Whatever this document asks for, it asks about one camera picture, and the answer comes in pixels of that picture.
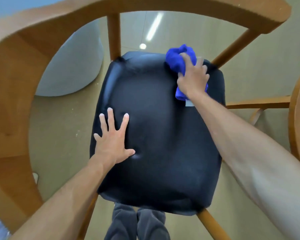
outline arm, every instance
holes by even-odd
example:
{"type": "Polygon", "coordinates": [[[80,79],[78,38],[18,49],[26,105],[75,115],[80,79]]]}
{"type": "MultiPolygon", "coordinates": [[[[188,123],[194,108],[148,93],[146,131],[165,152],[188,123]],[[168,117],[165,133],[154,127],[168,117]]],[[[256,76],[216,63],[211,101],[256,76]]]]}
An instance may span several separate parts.
{"type": "Polygon", "coordinates": [[[220,155],[237,182],[277,228],[300,240],[300,162],[272,138],[210,98],[207,67],[182,54],[186,73],[180,90],[202,116],[220,155]]]}
{"type": "Polygon", "coordinates": [[[10,238],[11,240],[76,239],[93,195],[108,171],[133,155],[133,149],[124,149],[124,136],[129,121],[125,114],[119,130],[115,129],[113,110],[100,114],[102,137],[94,134],[96,151],[88,164],[70,179],[52,198],[10,238]]]}

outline floor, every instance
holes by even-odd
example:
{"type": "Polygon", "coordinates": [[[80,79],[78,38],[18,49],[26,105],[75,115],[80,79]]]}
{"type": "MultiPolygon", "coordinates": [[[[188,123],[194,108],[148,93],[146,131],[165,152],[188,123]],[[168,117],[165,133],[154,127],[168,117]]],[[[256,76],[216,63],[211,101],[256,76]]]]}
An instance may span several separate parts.
{"type": "MultiPolygon", "coordinates": [[[[271,34],[258,37],[221,68],[227,101],[291,94],[300,75],[300,0],[287,2],[293,7],[291,18],[271,34]]],[[[38,187],[44,200],[89,159],[94,112],[110,64],[106,18],[99,20],[99,27],[104,61],[96,80],[73,94],[36,96],[33,101],[30,157],[33,170],[40,175],[38,187]]],[[[145,51],[165,53],[171,47],[187,44],[198,56],[212,60],[244,30],[235,24],[188,13],[124,13],[121,14],[121,52],[138,50],[140,44],[145,44],[145,51]],[[152,23],[160,17],[156,32],[149,34],[152,23]]],[[[233,112],[244,119],[252,113],[248,109],[233,112]]],[[[256,126],[289,149],[287,115],[288,109],[269,109],[256,126]]],[[[113,206],[113,202],[98,199],[86,240],[104,238],[113,206]]],[[[245,196],[225,164],[209,211],[232,239],[285,239],[245,196]]],[[[212,239],[196,216],[167,214],[166,227],[172,240],[212,239]]]]}

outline chair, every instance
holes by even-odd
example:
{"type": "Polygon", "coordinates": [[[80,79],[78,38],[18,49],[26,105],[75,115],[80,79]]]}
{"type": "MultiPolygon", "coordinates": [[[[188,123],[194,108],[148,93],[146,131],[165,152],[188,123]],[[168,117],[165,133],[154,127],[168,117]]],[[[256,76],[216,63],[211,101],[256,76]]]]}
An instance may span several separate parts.
{"type": "MultiPolygon", "coordinates": [[[[49,61],[76,30],[107,16],[113,61],[110,66],[124,62],[120,58],[120,13],[146,10],[195,13],[246,27],[211,62],[217,70],[260,34],[270,33],[284,23],[291,14],[291,7],[284,0],[64,0],[1,18],[0,220],[12,233],[43,203],[32,177],[28,125],[31,103],[49,61]]],[[[84,238],[96,199],[97,195],[79,238],[84,238]]],[[[214,239],[230,239],[207,210],[199,212],[198,218],[214,239]]]]}
{"type": "Polygon", "coordinates": [[[250,123],[255,125],[261,113],[266,109],[289,109],[288,135],[290,150],[300,161],[300,77],[293,92],[289,96],[258,98],[240,102],[227,103],[228,109],[256,109],[250,117],[250,123]]]}

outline blue cloth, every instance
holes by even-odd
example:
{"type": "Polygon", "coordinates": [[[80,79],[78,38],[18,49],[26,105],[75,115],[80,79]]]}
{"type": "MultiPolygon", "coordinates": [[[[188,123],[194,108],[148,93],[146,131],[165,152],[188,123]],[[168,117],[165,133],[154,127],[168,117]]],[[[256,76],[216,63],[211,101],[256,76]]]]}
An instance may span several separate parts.
{"type": "MultiPolygon", "coordinates": [[[[179,48],[171,48],[168,50],[166,54],[166,62],[170,69],[177,73],[181,72],[184,76],[186,72],[186,65],[182,56],[180,56],[180,53],[186,53],[190,57],[193,65],[197,63],[197,57],[194,50],[191,47],[187,47],[186,44],[181,45],[179,48]]],[[[188,99],[187,96],[180,91],[179,87],[176,89],[176,99],[182,101],[188,99]]]]}

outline chair seat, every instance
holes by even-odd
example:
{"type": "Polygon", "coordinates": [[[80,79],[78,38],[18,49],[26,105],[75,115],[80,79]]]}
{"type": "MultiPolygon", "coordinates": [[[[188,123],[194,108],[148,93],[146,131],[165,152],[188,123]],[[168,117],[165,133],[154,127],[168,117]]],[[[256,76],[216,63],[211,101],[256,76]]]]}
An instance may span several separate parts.
{"type": "MultiPolygon", "coordinates": [[[[223,74],[207,60],[207,93],[225,105],[223,74]]],[[[174,214],[194,215],[210,206],[221,157],[195,107],[175,98],[178,75],[165,55],[131,51],[113,61],[93,122],[90,156],[102,135],[99,114],[113,108],[116,129],[130,115],[125,147],[136,154],[116,164],[98,193],[106,200],[174,214]]]]}

